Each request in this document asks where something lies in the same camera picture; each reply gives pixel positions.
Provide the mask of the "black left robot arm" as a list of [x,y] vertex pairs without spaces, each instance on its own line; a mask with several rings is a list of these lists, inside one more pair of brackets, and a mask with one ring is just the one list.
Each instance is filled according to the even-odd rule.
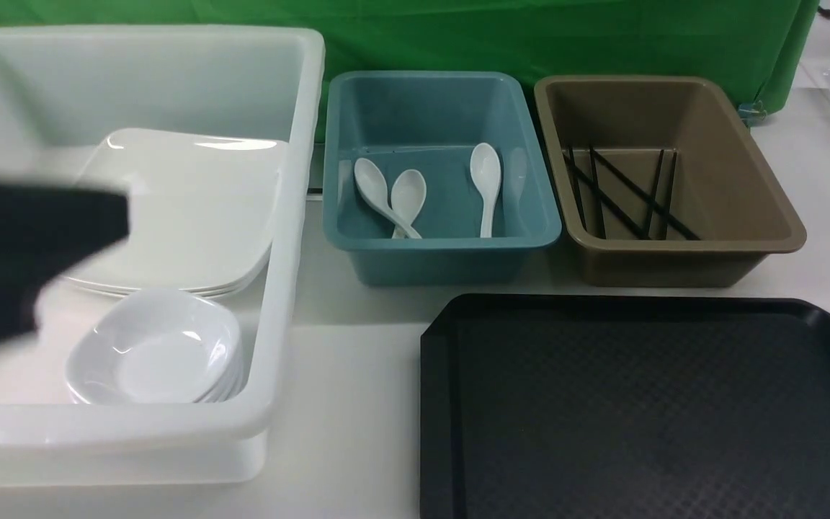
[[124,194],[0,182],[0,344],[36,331],[35,302],[47,283],[129,230]]

